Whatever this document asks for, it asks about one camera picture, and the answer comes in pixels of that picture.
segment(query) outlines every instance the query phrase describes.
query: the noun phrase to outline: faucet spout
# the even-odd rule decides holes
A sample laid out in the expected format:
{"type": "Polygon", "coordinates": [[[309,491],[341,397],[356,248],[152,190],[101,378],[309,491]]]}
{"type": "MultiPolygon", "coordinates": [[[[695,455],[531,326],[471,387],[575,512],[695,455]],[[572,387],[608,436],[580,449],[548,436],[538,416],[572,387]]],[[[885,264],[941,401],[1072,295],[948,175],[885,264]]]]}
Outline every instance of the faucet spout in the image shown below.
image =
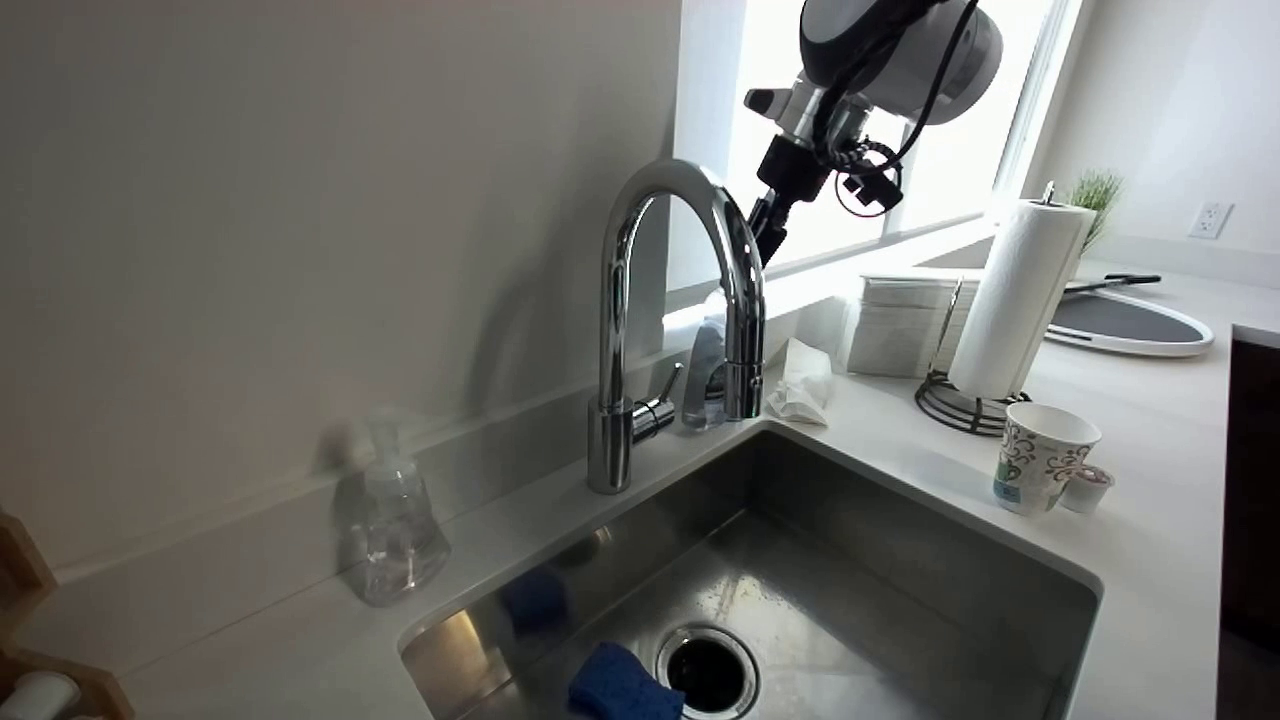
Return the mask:
{"type": "Polygon", "coordinates": [[[589,433],[589,490],[608,497],[631,483],[635,405],[623,392],[623,318],[635,230],[655,196],[680,196],[695,212],[718,264],[723,421],[760,416],[763,392],[763,264],[745,212],[695,163],[655,162],[639,170],[612,205],[600,251],[600,397],[589,433]]]}

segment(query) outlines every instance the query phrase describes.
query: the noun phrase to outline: electrical outlet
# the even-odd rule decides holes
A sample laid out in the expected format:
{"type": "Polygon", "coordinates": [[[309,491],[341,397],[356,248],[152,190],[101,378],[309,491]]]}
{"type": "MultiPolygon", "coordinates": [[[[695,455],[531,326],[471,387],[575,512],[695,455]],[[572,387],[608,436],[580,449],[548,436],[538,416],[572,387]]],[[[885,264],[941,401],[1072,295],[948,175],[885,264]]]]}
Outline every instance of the electrical outlet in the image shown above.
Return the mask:
{"type": "Polygon", "coordinates": [[[1232,212],[1234,212],[1234,205],[1226,205],[1226,199],[1200,205],[1196,226],[1193,226],[1193,242],[1220,242],[1232,212]]]}

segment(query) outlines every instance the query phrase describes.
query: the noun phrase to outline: white countertop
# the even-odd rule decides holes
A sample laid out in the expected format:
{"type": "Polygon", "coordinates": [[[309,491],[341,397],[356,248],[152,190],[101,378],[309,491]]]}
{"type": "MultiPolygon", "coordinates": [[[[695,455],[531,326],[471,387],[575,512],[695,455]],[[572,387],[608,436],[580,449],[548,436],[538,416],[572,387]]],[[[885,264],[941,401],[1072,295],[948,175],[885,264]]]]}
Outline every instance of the white countertop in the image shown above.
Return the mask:
{"type": "MultiPolygon", "coordinates": [[[[840,455],[1089,567],[1098,615],[1072,716],[1216,716],[1225,408],[1232,326],[1280,328],[1280,293],[1164,279],[1137,293],[1211,326],[1202,359],[1128,359],[1044,344],[1028,380],[1041,405],[1103,430],[1090,453],[1116,478],[1097,516],[1012,516],[987,497],[995,440],[948,433],[916,412],[912,383],[837,383],[832,430],[808,433],[840,455]]],[[[538,549],[614,516],[770,421],[710,436],[655,436],[635,449],[635,490],[604,500],[584,463],[558,468],[447,530],[454,552],[429,594],[364,610],[341,582],[310,583],[161,666],[122,676],[138,716],[430,716],[399,643],[438,614],[516,577],[538,549]]]]}

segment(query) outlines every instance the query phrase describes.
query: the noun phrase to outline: cup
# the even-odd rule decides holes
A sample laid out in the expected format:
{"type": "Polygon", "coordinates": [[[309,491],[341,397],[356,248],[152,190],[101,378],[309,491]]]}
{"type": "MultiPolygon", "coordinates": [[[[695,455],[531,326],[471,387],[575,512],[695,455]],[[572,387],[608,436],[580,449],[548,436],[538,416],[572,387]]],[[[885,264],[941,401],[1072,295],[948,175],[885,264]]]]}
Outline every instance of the cup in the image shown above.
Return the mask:
{"type": "Polygon", "coordinates": [[[1085,416],[1046,405],[1012,405],[992,491],[1012,512],[1046,512],[1085,472],[1085,455],[1103,433],[1085,416]]]}

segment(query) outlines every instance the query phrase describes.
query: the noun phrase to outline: sink basin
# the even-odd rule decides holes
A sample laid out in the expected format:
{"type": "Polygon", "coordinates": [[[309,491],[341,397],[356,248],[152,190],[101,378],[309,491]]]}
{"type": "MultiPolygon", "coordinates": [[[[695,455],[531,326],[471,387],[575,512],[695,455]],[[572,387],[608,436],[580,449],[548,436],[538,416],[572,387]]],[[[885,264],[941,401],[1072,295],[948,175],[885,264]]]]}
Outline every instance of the sink basin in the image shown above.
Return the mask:
{"type": "Polygon", "coordinates": [[[572,716],[600,639],[688,716],[1064,716],[1089,572],[763,433],[404,643],[437,716],[572,716]]]}

